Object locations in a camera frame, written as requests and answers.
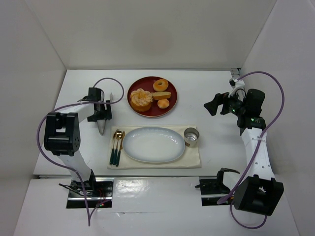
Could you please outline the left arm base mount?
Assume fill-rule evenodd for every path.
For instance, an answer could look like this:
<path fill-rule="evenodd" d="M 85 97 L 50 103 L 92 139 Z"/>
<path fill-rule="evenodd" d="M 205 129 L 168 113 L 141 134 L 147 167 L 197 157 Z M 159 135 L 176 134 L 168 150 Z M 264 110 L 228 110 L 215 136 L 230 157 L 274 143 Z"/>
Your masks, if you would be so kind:
<path fill-rule="evenodd" d="M 94 185 L 94 190 L 87 190 L 87 202 L 89 208 L 111 208 L 113 197 L 113 179 L 97 180 Z M 65 185 L 59 183 L 59 186 L 68 191 L 67 209 L 85 208 L 84 194 L 79 187 L 74 186 L 74 183 Z"/>

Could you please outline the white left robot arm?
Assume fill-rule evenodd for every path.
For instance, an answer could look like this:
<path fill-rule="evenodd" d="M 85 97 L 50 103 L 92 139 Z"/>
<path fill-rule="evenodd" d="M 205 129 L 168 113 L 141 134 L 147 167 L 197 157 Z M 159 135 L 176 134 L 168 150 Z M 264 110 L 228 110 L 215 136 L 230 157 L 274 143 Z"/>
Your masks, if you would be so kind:
<path fill-rule="evenodd" d="M 79 147 L 81 144 L 79 124 L 87 120 L 95 122 L 100 135 L 105 132 L 107 120 L 111 120 L 111 105 L 104 105 L 105 93 L 100 88 L 89 88 L 88 95 L 81 101 L 87 105 L 72 106 L 60 112 L 50 112 L 46 117 L 44 147 L 59 157 L 66 167 L 71 168 L 71 185 L 73 192 L 92 195 L 97 183 L 94 172 L 85 163 Z"/>

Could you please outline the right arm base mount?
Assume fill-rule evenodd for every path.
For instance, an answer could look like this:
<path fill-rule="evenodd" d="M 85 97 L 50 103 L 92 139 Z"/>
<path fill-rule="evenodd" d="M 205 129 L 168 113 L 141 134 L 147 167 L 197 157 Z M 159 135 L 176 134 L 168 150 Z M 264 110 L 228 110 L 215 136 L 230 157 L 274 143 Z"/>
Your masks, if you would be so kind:
<path fill-rule="evenodd" d="M 217 206 L 217 201 L 230 192 L 228 187 L 218 184 L 216 178 L 200 178 L 195 188 L 200 190 L 203 207 Z"/>

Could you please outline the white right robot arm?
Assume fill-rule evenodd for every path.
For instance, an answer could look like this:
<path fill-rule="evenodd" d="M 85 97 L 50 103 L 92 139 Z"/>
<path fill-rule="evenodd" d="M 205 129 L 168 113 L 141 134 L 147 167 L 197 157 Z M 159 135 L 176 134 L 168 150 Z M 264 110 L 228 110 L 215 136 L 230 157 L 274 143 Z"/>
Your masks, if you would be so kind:
<path fill-rule="evenodd" d="M 226 197 L 234 197 L 237 210 L 271 216 L 284 192 L 284 185 L 276 181 L 270 166 L 267 126 L 260 115 L 264 99 L 265 93 L 257 89 L 248 90 L 243 100 L 229 92 L 217 93 L 204 107 L 212 116 L 216 115 L 219 106 L 222 106 L 221 115 L 237 116 L 246 150 L 247 167 Z"/>

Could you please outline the stainless steel tongs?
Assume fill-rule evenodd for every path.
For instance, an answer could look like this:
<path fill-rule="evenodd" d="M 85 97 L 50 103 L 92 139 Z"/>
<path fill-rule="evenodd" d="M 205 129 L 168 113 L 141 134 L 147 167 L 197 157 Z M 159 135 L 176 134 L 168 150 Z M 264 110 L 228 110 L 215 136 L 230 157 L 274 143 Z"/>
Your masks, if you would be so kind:
<path fill-rule="evenodd" d="M 101 118 L 97 120 L 100 135 L 104 135 L 106 122 L 112 118 L 110 105 L 104 107 L 104 110 L 102 112 L 105 114 L 102 114 Z"/>

